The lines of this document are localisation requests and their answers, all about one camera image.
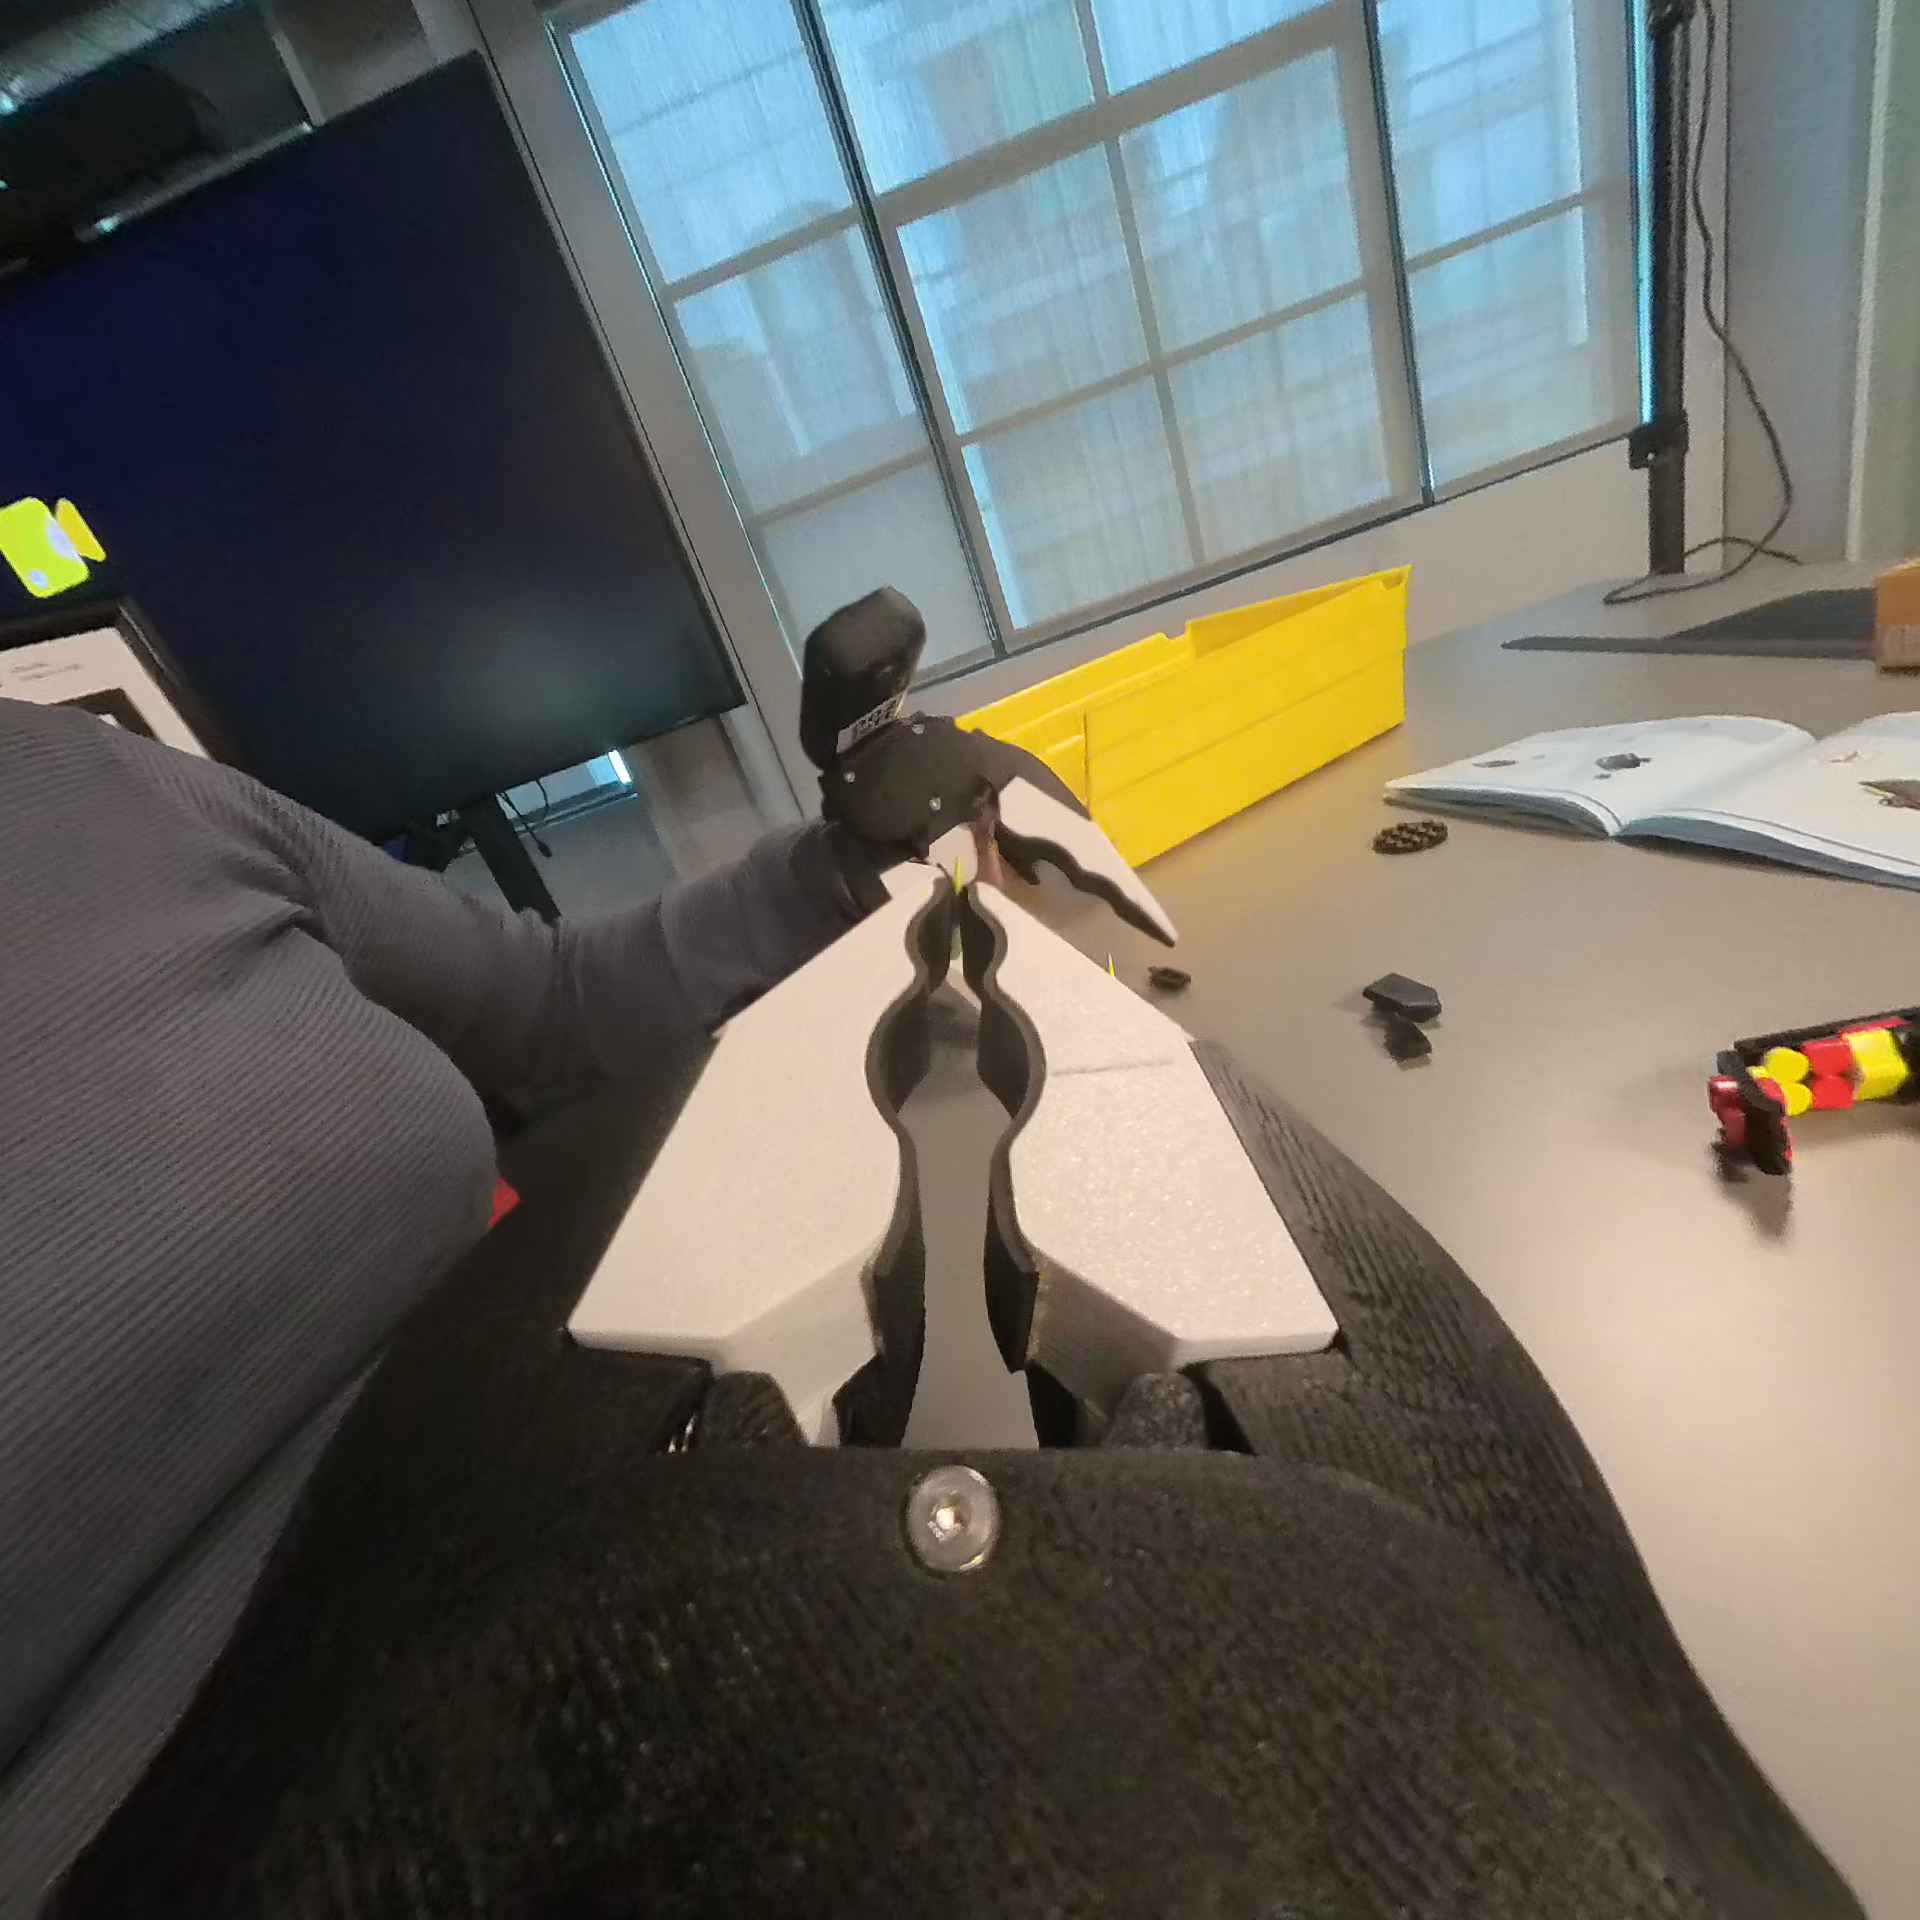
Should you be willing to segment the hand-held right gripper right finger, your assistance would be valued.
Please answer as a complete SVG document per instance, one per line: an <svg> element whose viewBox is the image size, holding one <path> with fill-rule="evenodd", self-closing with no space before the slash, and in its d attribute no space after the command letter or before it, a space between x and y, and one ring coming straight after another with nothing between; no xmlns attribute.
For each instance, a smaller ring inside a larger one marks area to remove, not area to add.
<svg viewBox="0 0 1920 1920"><path fill-rule="evenodd" d="M1040 1444L1141 1377L1330 1354L1337 1317L1187 1030L1005 894L960 898L992 1149L984 1290Z"/></svg>

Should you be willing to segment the person's left forearm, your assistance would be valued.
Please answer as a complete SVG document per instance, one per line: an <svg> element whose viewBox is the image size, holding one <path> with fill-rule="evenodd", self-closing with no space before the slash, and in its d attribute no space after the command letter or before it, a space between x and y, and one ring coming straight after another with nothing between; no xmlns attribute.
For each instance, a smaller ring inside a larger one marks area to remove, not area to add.
<svg viewBox="0 0 1920 1920"><path fill-rule="evenodd" d="M604 919L505 919L469 1076L520 1110L709 1037L892 901L836 826L781 828L725 868Z"/></svg>

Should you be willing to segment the red yellow lego figure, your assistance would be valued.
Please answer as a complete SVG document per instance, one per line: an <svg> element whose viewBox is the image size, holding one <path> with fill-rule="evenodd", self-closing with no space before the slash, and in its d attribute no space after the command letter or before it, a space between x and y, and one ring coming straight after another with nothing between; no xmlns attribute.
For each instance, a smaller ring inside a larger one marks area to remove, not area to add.
<svg viewBox="0 0 1920 1920"><path fill-rule="evenodd" d="M1919 1007L1736 1041L1714 1058L1707 1099L1722 1163L1787 1177L1796 1119L1919 1101Z"/></svg>

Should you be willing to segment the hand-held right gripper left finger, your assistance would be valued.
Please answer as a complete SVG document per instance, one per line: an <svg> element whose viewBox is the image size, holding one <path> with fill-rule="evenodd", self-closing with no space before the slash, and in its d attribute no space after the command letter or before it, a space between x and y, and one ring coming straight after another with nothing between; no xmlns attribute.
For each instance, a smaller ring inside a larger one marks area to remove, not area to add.
<svg viewBox="0 0 1920 1920"><path fill-rule="evenodd" d="M589 1350L770 1378L817 1447L898 1447L922 1378L903 1106L948 971L948 873L889 885L719 1035L568 1322Z"/></svg>

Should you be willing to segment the dark monitor screen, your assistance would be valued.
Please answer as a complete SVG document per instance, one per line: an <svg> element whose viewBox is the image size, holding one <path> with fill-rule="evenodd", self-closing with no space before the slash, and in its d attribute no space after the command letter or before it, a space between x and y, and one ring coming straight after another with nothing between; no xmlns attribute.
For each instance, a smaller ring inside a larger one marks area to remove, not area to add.
<svg viewBox="0 0 1920 1920"><path fill-rule="evenodd" d="M480 54L5 276L5 618L375 843L747 701Z"/></svg>

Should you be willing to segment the yellow plastic bin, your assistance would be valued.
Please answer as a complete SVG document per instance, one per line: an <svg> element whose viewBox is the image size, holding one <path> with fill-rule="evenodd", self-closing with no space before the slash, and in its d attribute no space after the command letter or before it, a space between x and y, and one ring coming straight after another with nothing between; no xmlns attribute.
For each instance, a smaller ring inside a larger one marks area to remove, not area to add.
<svg viewBox="0 0 1920 1920"><path fill-rule="evenodd" d="M1404 724L1409 581L1201 615L957 722L1043 759L1141 868Z"/></svg>

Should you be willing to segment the white product box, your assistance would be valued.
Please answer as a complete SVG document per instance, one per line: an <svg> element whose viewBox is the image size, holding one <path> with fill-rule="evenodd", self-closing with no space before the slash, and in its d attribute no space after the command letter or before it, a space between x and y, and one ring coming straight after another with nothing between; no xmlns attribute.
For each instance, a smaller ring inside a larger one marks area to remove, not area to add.
<svg viewBox="0 0 1920 1920"><path fill-rule="evenodd" d="M93 714L123 731L210 761L233 759L210 709L125 599L7 615L2 695L21 703Z"/></svg>

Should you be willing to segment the dark grey stand base plate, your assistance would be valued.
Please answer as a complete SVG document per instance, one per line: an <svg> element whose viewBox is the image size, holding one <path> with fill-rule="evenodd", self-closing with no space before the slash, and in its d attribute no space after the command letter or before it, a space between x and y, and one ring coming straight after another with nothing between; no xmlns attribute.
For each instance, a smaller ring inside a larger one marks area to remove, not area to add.
<svg viewBox="0 0 1920 1920"><path fill-rule="evenodd" d="M1523 635L1511 653L1866 661L1874 650L1876 591L1832 588L1796 591L1669 635Z"/></svg>

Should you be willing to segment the open instruction booklet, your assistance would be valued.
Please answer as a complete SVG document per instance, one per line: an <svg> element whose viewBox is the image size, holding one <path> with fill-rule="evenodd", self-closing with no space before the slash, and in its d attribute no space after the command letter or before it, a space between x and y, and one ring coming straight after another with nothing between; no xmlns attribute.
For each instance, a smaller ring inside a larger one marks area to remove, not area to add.
<svg viewBox="0 0 1920 1920"><path fill-rule="evenodd" d="M1728 714L1556 729L1404 774L1384 797L1919 886L1913 711L1832 735Z"/></svg>

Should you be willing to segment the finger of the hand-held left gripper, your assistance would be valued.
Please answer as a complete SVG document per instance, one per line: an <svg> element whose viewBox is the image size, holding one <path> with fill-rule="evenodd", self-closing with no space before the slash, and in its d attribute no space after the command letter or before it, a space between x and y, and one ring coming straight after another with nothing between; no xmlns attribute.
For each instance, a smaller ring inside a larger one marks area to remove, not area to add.
<svg viewBox="0 0 1920 1920"><path fill-rule="evenodd" d="M1001 860L1028 882L1040 868L1103 901L1120 921L1171 949L1180 930L1111 836L1077 805L1032 778L1010 779L994 801Z"/></svg>

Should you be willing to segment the large grid window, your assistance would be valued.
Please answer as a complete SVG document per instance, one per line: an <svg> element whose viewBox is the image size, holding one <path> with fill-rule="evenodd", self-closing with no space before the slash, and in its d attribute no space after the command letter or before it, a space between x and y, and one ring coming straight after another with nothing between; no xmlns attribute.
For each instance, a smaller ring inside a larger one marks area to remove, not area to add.
<svg viewBox="0 0 1920 1920"><path fill-rule="evenodd" d="M791 650L1010 653L1623 435L1625 5L556 5Z"/></svg>

